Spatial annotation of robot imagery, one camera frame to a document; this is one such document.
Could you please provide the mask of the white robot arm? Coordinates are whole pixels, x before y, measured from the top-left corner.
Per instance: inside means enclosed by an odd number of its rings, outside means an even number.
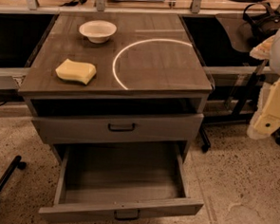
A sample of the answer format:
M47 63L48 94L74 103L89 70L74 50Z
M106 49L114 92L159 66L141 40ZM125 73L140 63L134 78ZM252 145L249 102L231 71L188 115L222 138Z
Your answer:
M273 84L264 83L260 90L258 109L251 118L247 135L261 140L280 128L280 29L254 47L250 56L258 60L268 59L270 69L279 76Z

